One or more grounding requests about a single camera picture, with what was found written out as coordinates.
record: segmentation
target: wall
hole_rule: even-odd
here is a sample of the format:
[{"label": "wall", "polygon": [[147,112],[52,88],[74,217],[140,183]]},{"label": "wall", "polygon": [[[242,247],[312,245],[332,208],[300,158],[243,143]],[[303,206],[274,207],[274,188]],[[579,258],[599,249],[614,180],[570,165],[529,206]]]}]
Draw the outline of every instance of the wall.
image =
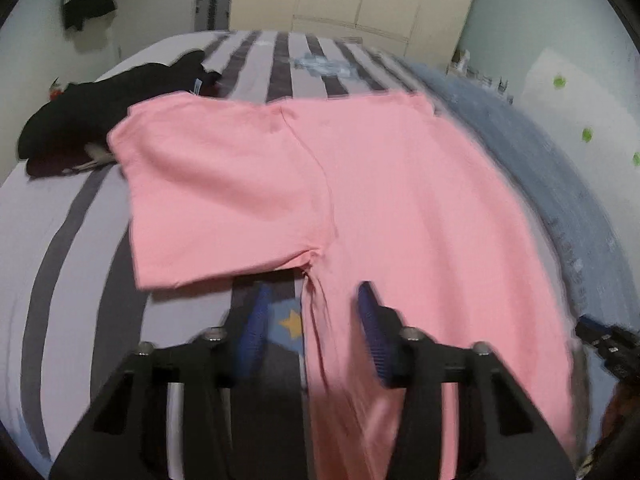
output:
[{"label": "wall", "polygon": [[527,72],[552,48],[640,118],[638,51],[607,0],[474,0],[460,47],[471,67],[508,79],[516,102]]},{"label": "wall", "polygon": [[0,28],[0,183],[15,166],[24,123],[49,98],[49,86],[91,81],[116,64],[111,16],[65,36],[60,0],[20,0]]}]

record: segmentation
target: blue fabric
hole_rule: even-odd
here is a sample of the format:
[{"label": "blue fabric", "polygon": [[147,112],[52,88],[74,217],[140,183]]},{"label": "blue fabric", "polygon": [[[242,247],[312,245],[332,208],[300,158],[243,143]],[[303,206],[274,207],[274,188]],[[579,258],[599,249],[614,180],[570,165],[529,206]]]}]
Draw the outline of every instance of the blue fabric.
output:
[{"label": "blue fabric", "polygon": [[[469,81],[420,63],[397,61],[469,126],[542,218],[558,253],[572,314],[640,330],[640,302],[623,248],[603,208],[548,135],[516,108]],[[588,369],[592,446],[615,380],[592,351]]]}]

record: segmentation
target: pink fabric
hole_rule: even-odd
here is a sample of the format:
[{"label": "pink fabric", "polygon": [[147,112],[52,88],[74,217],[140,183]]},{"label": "pink fabric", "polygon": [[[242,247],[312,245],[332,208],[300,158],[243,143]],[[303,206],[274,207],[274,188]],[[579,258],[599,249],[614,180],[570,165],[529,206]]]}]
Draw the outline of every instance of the pink fabric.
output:
[{"label": "pink fabric", "polygon": [[[187,93],[134,106],[110,145],[129,180],[142,288],[300,266],[316,469],[382,480],[402,392],[382,389],[354,309],[371,280],[440,342],[489,341],[569,446],[570,358],[512,191],[423,95],[284,100]],[[445,398],[442,478],[456,457]]]}]

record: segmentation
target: dark gray stripe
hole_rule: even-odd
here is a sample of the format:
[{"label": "dark gray stripe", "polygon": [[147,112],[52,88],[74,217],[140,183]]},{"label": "dark gray stripe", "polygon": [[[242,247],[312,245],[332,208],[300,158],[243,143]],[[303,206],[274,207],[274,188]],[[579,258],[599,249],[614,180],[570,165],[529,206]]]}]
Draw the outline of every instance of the dark gray stripe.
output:
[{"label": "dark gray stripe", "polygon": [[[242,305],[256,281],[269,283],[273,302],[295,298],[294,279],[292,269],[236,278],[231,308]],[[299,354],[268,343],[258,376],[230,393],[238,480],[308,478],[301,390]]]},{"label": "dark gray stripe", "polygon": [[230,34],[230,32],[224,32],[223,34],[220,34],[215,40],[213,40],[205,48],[203,48],[204,59],[207,60],[211,56],[213,56],[213,53],[215,53],[215,51],[220,48],[220,45],[222,45],[226,41],[226,38],[228,38]]},{"label": "dark gray stripe", "polygon": [[71,203],[65,221],[51,239],[31,288],[29,311],[22,337],[20,399],[25,424],[38,451],[46,458],[50,458],[50,453],[42,422],[40,384],[51,298],[71,244],[110,169],[111,166],[101,168],[87,177]]},{"label": "dark gray stripe", "polygon": [[[314,56],[326,57],[317,36],[313,34],[307,34],[306,44],[308,44],[309,46],[309,52],[311,52],[311,54],[313,54]],[[347,89],[342,85],[342,83],[340,83],[340,80],[336,75],[323,75],[322,82],[324,83],[324,88],[326,89],[326,94],[328,97],[347,95],[349,93]]]},{"label": "dark gray stripe", "polygon": [[265,102],[268,103],[282,97],[293,97],[288,32],[279,32],[276,35],[273,47],[273,66],[271,67],[271,77]]},{"label": "dark gray stripe", "polygon": [[244,41],[238,48],[236,48],[236,50],[231,55],[229,63],[226,64],[225,69],[222,71],[220,81],[218,82],[218,97],[228,97],[238,84],[240,72],[242,71],[242,69],[244,68],[244,64],[246,63],[246,57],[259,35],[260,31],[254,30],[251,34],[244,38]]},{"label": "dark gray stripe", "polygon": [[414,88],[412,88],[412,86],[410,86],[407,81],[405,81],[404,79],[402,79],[402,77],[400,77],[400,75],[398,74],[398,72],[396,72],[395,70],[392,70],[391,68],[389,68],[384,61],[382,61],[382,56],[380,56],[380,54],[378,54],[377,52],[372,52],[371,50],[369,50],[368,48],[363,48],[362,49],[367,56],[369,56],[369,59],[375,63],[377,66],[379,66],[382,70],[384,70],[391,78],[395,79],[396,81],[398,81],[400,83],[400,85],[402,86],[402,88],[404,88],[407,92],[409,93],[414,93],[415,90]]},{"label": "dark gray stripe", "polygon": [[365,69],[359,62],[358,60],[355,58],[355,56],[353,55],[353,52],[351,50],[349,50],[349,47],[346,46],[346,44],[343,41],[339,41],[339,40],[335,40],[334,41],[335,46],[338,47],[338,49],[340,50],[340,52],[342,53],[342,55],[345,57],[345,59],[351,63],[354,67],[356,67],[356,70],[358,71],[358,76],[360,77],[360,79],[362,79],[367,86],[369,87],[369,89],[373,90],[373,91],[383,91],[383,90],[387,90],[387,88],[385,86],[382,86],[380,84],[379,81],[377,81],[368,71],[367,69]]},{"label": "dark gray stripe", "polygon": [[100,298],[91,362],[91,400],[140,342],[147,297],[148,292],[136,288],[127,228],[113,256]]}]

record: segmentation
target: clothing tag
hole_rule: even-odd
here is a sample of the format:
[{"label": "clothing tag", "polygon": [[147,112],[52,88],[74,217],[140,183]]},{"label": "clothing tag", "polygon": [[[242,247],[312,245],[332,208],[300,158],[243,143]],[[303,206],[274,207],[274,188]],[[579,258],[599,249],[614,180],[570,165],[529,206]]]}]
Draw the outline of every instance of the clothing tag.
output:
[{"label": "clothing tag", "polygon": [[202,81],[200,79],[196,79],[196,83],[193,85],[193,95],[200,95],[200,87],[202,86]]}]

